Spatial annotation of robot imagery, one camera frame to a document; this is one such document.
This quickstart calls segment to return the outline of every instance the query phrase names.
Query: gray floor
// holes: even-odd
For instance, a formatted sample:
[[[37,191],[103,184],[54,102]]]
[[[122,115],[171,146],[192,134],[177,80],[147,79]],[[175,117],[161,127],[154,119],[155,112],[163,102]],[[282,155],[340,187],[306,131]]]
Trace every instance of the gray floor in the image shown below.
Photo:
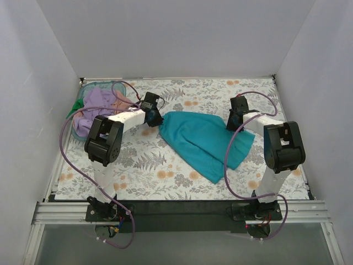
[[[130,248],[117,250],[92,236],[94,226],[47,225],[36,264],[333,264],[320,224],[286,224],[262,243],[227,232],[155,232],[136,234]]]

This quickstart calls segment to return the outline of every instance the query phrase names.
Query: floral tablecloth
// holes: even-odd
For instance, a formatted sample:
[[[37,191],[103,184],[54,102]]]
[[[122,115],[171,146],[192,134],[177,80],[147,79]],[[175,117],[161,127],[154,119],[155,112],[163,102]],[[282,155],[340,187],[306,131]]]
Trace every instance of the floral tablecloth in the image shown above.
[[[259,91],[268,95],[279,110],[275,119],[284,120],[277,91],[272,79],[201,79],[201,80],[138,80],[131,81],[140,95],[151,91],[165,99],[161,114],[172,111],[209,113],[227,122],[229,99],[240,92]],[[127,97],[135,100],[134,92],[127,88]],[[257,94],[247,94],[250,109],[272,112],[271,103]],[[228,169],[233,190],[249,196],[261,182],[266,164],[263,159],[263,138],[256,135],[248,157],[234,171]],[[69,140],[68,158],[83,172],[93,175],[93,169],[84,143]],[[158,128],[138,126],[123,135],[119,158],[114,163],[114,188],[118,199],[125,200],[220,200],[234,199],[224,179],[213,184],[194,171],[161,138]],[[287,199],[308,199],[300,169],[294,171],[284,183],[281,194]],[[63,164],[55,199],[85,200],[94,194],[93,185]]]

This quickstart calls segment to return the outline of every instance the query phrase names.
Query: teal shirt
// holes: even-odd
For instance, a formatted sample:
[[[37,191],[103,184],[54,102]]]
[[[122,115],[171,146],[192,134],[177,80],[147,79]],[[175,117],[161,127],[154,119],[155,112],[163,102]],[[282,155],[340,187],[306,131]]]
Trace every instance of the teal shirt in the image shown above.
[[[159,127],[162,138],[192,168],[217,183],[223,177],[224,156],[234,132],[215,115],[194,112],[169,112]],[[240,132],[234,139],[227,166],[236,169],[246,158],[255,135]]]

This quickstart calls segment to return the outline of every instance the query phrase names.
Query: teal basket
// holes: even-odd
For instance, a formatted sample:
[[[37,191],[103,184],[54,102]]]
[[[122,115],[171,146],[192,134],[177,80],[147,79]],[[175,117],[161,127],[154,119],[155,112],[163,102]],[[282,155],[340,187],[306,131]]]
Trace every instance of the teal basket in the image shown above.
[[[111,91],[111,85],[114,81],[107,81],[107,82],[92,82],[89,84],[86,84],[85,86],[83,86],[79,93],[78,93],[78,98],[77,99],[81,99],[84,98],[89,91],[93,90],[93,88],[95,87],[100,87],[100,89],[102,90],[109,90]],[[122,83],[117,83],[114,85],[114,89],[115,90],[119,90],[121,92],[121,94],[124,95],[124,97],[126,96],[126,88]],[[71,134],[73,135],[73,137],[75,139],[77,139],[78,141],[82,141],[85,142],[86,138],[85,137],[80,137],[76,134],[75,129],[73,128],[73,124],[71,125]]]

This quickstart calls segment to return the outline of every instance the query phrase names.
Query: white wall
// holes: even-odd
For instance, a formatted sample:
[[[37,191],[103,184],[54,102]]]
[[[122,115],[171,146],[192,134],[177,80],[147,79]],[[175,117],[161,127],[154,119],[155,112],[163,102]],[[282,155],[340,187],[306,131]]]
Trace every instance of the white wall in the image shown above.
[[[277,75],[299,123],[304,169],[324,199],[346,264],[353,264],[353,1],[317,0]]]
[[[314,0],[37,0],[79,77],[268,76]]]
[[[76,74],[35,0],[0,1],[0,264],[21,264]]]

